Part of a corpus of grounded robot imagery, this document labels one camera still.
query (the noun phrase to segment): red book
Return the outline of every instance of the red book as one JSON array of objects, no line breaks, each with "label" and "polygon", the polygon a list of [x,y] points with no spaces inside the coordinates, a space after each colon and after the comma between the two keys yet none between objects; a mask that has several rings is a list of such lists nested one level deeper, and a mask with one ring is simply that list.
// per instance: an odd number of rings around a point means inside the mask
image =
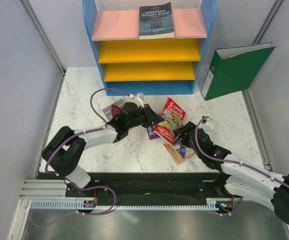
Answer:
[{"label": "red book", "polygon": [[186,112],[168,97],[161,113],[164,121],[156,126],[156,133],[173,145],[176,140],[173,131],[182,126],[185,115]]}]

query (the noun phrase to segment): shelf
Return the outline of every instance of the shelf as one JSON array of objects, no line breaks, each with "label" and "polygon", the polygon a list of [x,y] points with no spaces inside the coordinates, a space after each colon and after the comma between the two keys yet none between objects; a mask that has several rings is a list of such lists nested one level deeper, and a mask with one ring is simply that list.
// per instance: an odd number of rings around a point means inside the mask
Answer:
[{"label": "shelf", "polygon": [[[200,8],[172,9],[174,38],[206,38]],[[93,41],[139,39],[139,10],[99,11],[92,34]]]},{"label": "shelf", "polygon": [[105,68],[105,82],[194,80],[191,61],[109,63]]},{"label": "shelf", "polygon": [[[181,95],[192,94],[195,81],[112,81],[107,88],[120,89],[126,93],[143,93],[144,95]],[[117,91],[108,90],[108,96],[121,96]]]},{"label": "shelf", "polygon": [[99,63],[200,61],[196,39],[103,41]]}]

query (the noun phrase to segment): marble tabletop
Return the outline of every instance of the marble tabletop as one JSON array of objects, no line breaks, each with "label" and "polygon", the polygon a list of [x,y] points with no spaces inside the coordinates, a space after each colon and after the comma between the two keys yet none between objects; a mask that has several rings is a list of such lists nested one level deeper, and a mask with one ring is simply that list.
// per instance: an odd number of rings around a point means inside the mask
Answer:
[{"label": "marble tabletop", "polygon": [[[103,84],[97,67],[69,67],[47,142],[63,126],[72,129],[102,126],[103,122],[90,107],[91,94],[101,88]],[[154,111],[160,113],[167,97],[171,97],[186,111],[184,123],[192,121],[196,124],[203,115],[210,115],[214,121],[214,129],[208,134],[214,144],[263,167],[241,92],[205,101],[200,91],[196,89],[193,95],[145,96],[145,102]],[[104,116],[102,109],[120,98],[121,96],[106,96],[104,91],[99,92],[93,100],[95,109]],[[87,172],[214,172],[197,156],[177,164],[164,148],[163,143],[166,143],[163,138],[149,140],[145,128],[135,127],[120,142],[85,150],[79,165]],[[45,165],[46,162],[43,160],[40,166],[41,172],[45,171]]]}]

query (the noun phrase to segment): bookshelf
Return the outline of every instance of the bookshelf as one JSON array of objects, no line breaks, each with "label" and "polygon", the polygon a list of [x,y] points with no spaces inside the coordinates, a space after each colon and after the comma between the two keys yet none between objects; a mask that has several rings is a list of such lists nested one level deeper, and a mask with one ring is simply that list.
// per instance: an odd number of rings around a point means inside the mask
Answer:
[{"label": "bookshelf", "polygon": [[216,0],[202,0],[200,8],[173,8],[174,38],[146,40],[139,39],[139,10],[97,11],[95,0],[83,0],[82,6],[105,88],[145,95],[193,94],[213,28]]}]

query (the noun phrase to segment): blue book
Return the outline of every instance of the blue book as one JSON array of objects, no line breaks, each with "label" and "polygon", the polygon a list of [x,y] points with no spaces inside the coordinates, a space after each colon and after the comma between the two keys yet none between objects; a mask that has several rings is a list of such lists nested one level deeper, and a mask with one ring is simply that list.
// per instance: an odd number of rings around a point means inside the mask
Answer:
[{"label": "blue book", "polygon": [[157,6],[141,6],[139,39],[163,39],[175,36],[171,2]]}]

